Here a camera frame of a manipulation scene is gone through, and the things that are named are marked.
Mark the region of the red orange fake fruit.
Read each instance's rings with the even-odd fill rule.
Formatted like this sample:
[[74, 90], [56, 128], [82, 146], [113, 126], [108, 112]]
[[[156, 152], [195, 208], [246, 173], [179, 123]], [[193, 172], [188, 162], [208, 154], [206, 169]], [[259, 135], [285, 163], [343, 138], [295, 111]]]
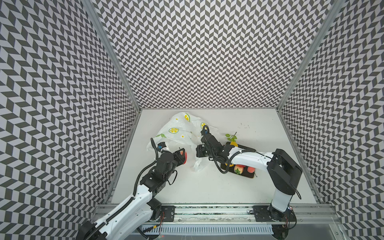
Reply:
[[187, 152], [184, 152], [183, 153], [183, 157], [184, 157], [184, 163], [183, 164], [185, 164], [186, 162], [187, 162]]

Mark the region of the yellow fake pear with leaves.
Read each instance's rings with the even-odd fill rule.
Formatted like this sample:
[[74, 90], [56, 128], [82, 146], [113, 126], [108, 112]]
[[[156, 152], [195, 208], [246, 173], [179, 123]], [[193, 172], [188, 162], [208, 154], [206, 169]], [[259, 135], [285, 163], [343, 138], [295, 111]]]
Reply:
[[234, 147], [238, 147], [239, 145], [237, 144], [237, 136], [236, 136], [237, 133], [234, 133], [233, 135], [231, 134], [225, 134], [227, 140], [230, 142], [230, 145], [234, 146]]

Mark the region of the white plastic bag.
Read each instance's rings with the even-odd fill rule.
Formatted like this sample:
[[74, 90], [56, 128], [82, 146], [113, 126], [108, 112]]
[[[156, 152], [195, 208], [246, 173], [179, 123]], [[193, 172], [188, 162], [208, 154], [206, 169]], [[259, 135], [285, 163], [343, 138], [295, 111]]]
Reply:
[[164, 142], [167, 148], [172, 150], [188, 146], [191, 149], [189, 155], [194, 161], [193, 169], [200, 172], [209, 164], [207, 157], [197, 157], [197, 147], [202, 144], [201, 131], [205, 125], [209, 126], [211, 134], [219, 133], [219, 129], [206, 120], [188, 112], [179, 112], [171, 117], [153, 140], [155, 144]]

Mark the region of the red fake strawberry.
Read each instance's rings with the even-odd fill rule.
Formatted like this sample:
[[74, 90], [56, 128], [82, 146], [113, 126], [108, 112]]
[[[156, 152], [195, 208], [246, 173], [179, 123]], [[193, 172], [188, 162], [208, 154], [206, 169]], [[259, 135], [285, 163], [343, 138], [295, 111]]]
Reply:
[[243, 165], [235, 165], [234, 166], [234, 172], [237, 174], [237, 175], [242, 175], [244, 170], [245, 170], [245, 166]]

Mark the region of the pink fake peach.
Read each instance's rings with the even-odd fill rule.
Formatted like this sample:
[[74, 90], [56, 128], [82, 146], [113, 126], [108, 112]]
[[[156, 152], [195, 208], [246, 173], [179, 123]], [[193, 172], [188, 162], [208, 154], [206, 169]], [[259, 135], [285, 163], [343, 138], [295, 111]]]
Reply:
[[252, 168], [252, 167], [248, 167], [248, 168], [247, 168], [248, 173], [251, 173], [251, 174], [254, 173], [255, 170], [256, 170], [256, 169], [255, 169], [255, 168]]

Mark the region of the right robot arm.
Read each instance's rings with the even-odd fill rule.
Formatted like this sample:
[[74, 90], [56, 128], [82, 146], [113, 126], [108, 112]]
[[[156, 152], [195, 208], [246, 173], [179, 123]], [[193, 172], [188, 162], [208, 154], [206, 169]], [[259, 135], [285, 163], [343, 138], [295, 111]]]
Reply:
[[257, 207], [251, 211], [257, 222], [285, 222], [294, 220], [290, 202], [294, 195], [301, 195], [298, 185], [303, 174], [301, 166], [284, 150], [262, 153], [242, 145], [221, 144], [209, 130], [201, 131], [201, 144], [197, 146], [196, 156], [214, 162], [219, 172], [227, 174], [231, 168], [241, 174], [240, 168], [254, 168], [267, 172], [275, 186], [275, 193], [267, 207]]

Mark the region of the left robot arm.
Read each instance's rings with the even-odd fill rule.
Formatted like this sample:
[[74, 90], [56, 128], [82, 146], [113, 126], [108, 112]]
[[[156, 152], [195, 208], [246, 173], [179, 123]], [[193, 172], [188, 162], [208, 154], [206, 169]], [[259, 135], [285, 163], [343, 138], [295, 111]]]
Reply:
[[166, 186], [176, 168], [187, 162], [185, 149], [173, 153], [156, 148], [155, 160], [138, 174], [133, 193], [109, 213], [82, 224], [77, 240], [124, 240], [142, 224], [161, 218], [162, 203], [155, 196]]

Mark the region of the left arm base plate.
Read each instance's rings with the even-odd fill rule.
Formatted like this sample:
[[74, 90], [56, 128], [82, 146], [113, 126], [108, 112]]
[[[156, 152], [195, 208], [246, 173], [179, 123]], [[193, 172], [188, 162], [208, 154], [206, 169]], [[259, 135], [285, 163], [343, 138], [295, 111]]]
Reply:
[[151, 221], [153, 222], [173, 222], [176, 207], [172, 205], [160, 206], [154, 209]]

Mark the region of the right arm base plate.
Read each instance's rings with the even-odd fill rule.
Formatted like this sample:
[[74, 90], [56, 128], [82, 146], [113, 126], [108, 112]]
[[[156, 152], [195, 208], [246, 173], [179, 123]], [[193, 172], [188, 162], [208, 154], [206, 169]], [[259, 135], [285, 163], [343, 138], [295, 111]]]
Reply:
[[290, 206], [288, 206], [284, 212], [280, 212], [271, 205], [257, 205], [253, 206], [253, 209], [250, 210], [249, 213], [255, 217], [257, 222], [293, 223], [297, 221], [293, 208]]

